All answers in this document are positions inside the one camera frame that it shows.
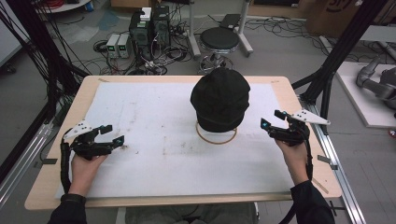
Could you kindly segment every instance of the round black stool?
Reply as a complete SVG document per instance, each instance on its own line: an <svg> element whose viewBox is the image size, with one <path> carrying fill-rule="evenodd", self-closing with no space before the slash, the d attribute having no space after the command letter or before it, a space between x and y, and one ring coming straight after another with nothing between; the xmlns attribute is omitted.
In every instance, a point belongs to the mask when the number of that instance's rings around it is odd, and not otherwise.
<svg viewBox="0 0 396 224"><path fill-rule="evenodd" d="M200 72L210 73L217 67L226 67L226 62L233 69L233 62L221 54L231 53L237 49L239 38L236 33L222 27L210 28L202 32L199 43L203 49L213 52L200 61Z"/></svg>

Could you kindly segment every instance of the black cap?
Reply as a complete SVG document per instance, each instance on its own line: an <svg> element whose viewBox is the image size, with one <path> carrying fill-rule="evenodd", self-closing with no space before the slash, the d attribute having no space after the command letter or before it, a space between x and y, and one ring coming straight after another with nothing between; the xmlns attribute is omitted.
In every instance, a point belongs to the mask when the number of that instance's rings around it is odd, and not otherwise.
<svg viewBox="0 0 396 224"><path fill-rule="evenodd" d="M200 126L212 133L225 133L244 119L250 87L235 70L219 67L202 77L191 92Z"/></svg>

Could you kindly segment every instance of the hand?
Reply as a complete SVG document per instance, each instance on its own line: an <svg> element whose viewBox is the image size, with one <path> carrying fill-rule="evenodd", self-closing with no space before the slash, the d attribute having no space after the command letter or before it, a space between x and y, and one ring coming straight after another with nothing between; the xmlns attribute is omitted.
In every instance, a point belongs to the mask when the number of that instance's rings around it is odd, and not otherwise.
<svg viewBox="0 0 396 224"><path fill-rule="evenodd" d="M294 185L298 185L308 180L308 175L306 174L305 168L307 163L305 144L302 143L297 146L289 147L282 141L275 140L275 142L283 152L283 158L285 159L286 165L288 165L290 176Z"/></svg>
<svg viewBox="0 0 396 224"><path fill-rule="evenodd" d="M68 193L87 196L100 164L107 156L94 157L91 161L75 155L72 160L72 184Z"/></svg>

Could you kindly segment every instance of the gray pants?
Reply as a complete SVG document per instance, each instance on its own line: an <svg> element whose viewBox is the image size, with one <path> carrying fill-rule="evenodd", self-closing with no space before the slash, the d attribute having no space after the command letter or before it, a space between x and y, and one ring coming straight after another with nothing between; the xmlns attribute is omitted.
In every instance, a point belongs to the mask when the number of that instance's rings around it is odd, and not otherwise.
<svg viewBox="0 0 396 224"><path fill-rule="evenodd" d="M126 224L188 224L174 206L128 207ZM191 224L257 224L254 203L206 204Z"/></svg>

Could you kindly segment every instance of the black sleeve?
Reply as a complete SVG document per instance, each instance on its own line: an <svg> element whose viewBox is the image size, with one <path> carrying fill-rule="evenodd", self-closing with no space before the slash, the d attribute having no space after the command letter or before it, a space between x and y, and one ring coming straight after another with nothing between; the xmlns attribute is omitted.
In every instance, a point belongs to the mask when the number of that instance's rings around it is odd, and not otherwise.
<svg viewBox="0 0 396 224"><path fill-rule="evenodd" d="M332 210L320 192L307 180L291 189L294 200L297 222L303 223L335 223Z"/></svg>
<svg viewBox="0 0 396 224"><path fill-rule="evenodd" d="M50 215L48 224L87 224L84 204L62 202Z"/></svg>

